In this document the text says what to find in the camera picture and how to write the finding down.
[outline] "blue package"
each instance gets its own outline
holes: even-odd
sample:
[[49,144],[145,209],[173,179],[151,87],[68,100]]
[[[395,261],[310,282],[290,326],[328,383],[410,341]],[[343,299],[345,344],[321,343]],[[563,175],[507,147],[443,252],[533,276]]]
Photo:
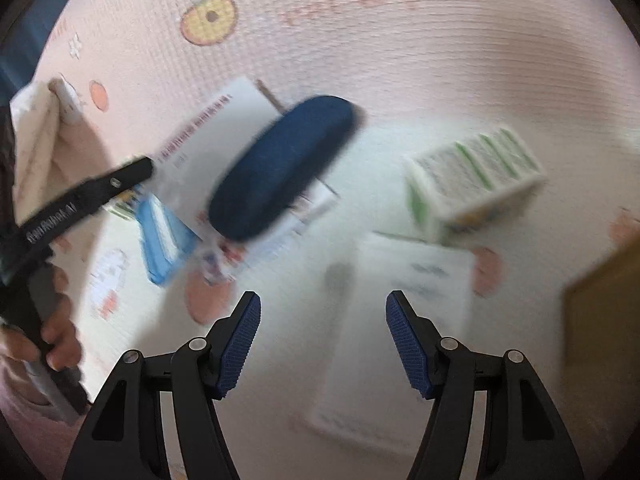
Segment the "blue package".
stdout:
[[152,194],[140,197],[136,219],[149,281],[162,285],[184,265],[199,238]]

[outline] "human hand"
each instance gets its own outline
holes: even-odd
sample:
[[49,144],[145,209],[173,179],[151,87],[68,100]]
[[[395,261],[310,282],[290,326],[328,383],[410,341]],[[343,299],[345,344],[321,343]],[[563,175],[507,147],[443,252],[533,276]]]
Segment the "human hand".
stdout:
[[[65,272],[54,268],[54,288],[59,294],[58,308],[42,325],[42,339],[54,345],[46,355],[54,370],[76,366],[82,358],[82,347],[76,337],[76,327],[70,320],[71,300],[63,292],[68,286]],[[25,399],[47,404],[47,399],[31,384],[24,362],[39,359],[40,351],[23,334],[8,327],[0,328],[0,358],[5,361],[11,386]]]

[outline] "white box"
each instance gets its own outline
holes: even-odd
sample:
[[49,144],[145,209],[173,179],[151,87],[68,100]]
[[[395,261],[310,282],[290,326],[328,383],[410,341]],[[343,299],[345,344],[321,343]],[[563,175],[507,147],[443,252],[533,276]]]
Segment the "white box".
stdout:
[[425,240],[443,243],[521,214],[546,182],[537,158],[512,128],[406,158],[409,206]]

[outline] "metal pin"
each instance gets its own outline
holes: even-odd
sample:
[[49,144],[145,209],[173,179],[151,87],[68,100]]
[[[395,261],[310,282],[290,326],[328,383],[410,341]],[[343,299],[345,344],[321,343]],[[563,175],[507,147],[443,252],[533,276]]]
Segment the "metal pin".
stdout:
[[524,355],[522,355],[522,352],[517,350],[509,350],[507,352],[507,357],[509,358],[509,361],[513,363],[521,363],[524,361]]
[[189,348],[191,350],[202,350],[207,345],[207,340],[201,337],[197,337],[196,339],[192,339],[189,341]]
[[128,365],[135,363],[138,360],[138,352],[135,350],[129,350],[122,356],[122,360]]
[[458,342],[452,337],[443,337],[440,340],[440,346],[442,346],[445,350],[455,350],[458,348]]

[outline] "white paper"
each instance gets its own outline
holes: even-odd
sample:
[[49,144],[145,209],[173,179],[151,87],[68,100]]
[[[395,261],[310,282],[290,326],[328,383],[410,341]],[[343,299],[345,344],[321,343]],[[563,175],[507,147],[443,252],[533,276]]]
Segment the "white paper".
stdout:
[[154,156],[149,191],[205,238],[213,190],[254,138],[279,117],[253,83],[236,79],[162,145]]
[[473,254],[370,234],[358,250],[356,279],[332,363],[310,416],[321,431],[366,446],[414,454],[431,403],[412,390],[386,326],[385,302],[400,289],[442,336],[468,329]]

